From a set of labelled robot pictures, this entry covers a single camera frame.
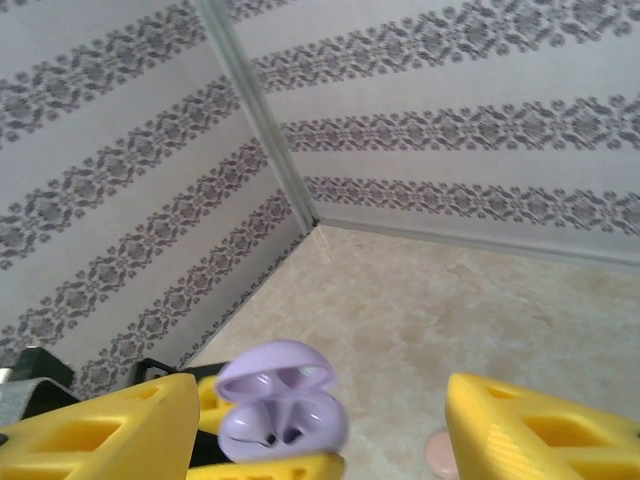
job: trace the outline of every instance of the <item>wall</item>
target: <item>wall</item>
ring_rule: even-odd
[[[640,265],[640,6],[230,1],[325,220]]]
[[[0,2],[0,358],[184,365],[300,240],[188,3]]]

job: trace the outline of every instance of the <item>floral border stripe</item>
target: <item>floral border stripe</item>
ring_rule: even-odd
[[[9,11],[9,9],[11,7],[24,7],[25,5],[29,4],[29,0],[0,0],[0,13],[7,13]]]
[[[423,13],[255,58],[267,92],[438,67],[465,60],[629,35],[640,8],[628,0],[492,0]]]
[[[53,62],[34,65],[31,74],[0,80],[0,148],[205,39],[195,8],[185,0],[58,55]]]
[[[0,363],[10,365],[15,352],[29,345],[55,345],[67,329],[89,317],[127,279],[151,264],[267,165],[267,157],[256,139],[240,147],[219,167],[176,196],[172,204],[164,205],[103,256],[91,261],[75,278],[58,286],[53,295],[40,300],[39,307],[20,315],[17,325],[3,328]]]
[[[129,367],[143,357],[145,350],[153,348],[155,342],[177,327],[180,319],[211,293],[214,285],[228,276],[236,265],[249,257],[260,242],[291,213],[284,192],[279,190],[211,250],[206,258],[191,267],[186,275],[164,292],[162,298],[153,302],[138,316],[137,321],[131,322],[127,332],[111,339],[111,346],[102,349],[97,359],[87,362],[78,373],[76,393],[86,398],[108,392],[118,378],[129,374]]]
[[[281,124],[294,152],[350,150],[640,150],[640,94]]]
[[[8,270],[14,260],[35,252],[37,244],[67,230],[88,208],[98,208],[105,198],[239,109],[231,82],[222,76],[130,131],[126,138],[98,150],[95,158],[67,170],[61,179],[50,180],[46,188],[13,203],[8,215],[0,215],[0,269]]]
[[[305,183],[317,202],[640,236],[640,193],[332,177],[306,177]]]
[[[294,1],[296,0],[225,0],[224,6],[231,19],[239,23]]]
[[[218,331],[225,325],[227,320],[238,311],[238,309],[249,299],[249,297],[251,297],[251,295],[253,295],[253,293],[258,290],[258,288],[260,288],[260,286],[271,276],[273,272],[276,271],[276,269],[289,257],[289,255],[291,255],[291,252],[293,252],[305,238],[306,235],[300,235],[296,240],[294,240],[293,243],[291,243],[280,256],[276,257],[269,268],[267,268],[267,270],[262,272],[258,276],[258,278],[256,278],[255,282],[251,284],[249,289],[242,293],[242,295],[240,295],[238,300],[234,302],[231,308],[224,312],[220,319],[214,322],[211,328],[200,336],[200,340],[191,346],[191,350],[186,352],[182,357],[180,357],[180,360],[178,360],[179,369],[186,367],[191,358],[196,353],[198,353],[198,351],[204,346],[205,343],[211,340],[211,338],[213,338],[213,336],[218,333]]]

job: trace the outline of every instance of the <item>earbuds case lid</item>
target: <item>earbuds case lid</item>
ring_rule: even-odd
[[[330,388],[336,374],[315,348],[295,340],[274,340],[236,357],[218,374],[216,393],[233,403]]]

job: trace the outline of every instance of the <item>pink object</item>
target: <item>pink object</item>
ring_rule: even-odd
[[[427,441],[425,455],[427,464],[435,475],[443,480],[459,480],[449,432],[445,430],[431,435]]]

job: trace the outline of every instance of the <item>yellow plastic part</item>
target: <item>yellow plastic part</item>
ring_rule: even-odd
[[[321,454],[277,462],[192,468],[187,480],[340,480],[343,471],[342,457]]]
[[[170,375],[2,428],[0,480],[182,480],[198,428],[192,375]]]
[[[214,390],[216,377],[204,377],[198,383],[198,396],[200,397],[200,430],[218,434],[222,418],[235,405],[219,398]]]
[[[461,480],[638,480],[640,423],[455,374],[447,426]]]

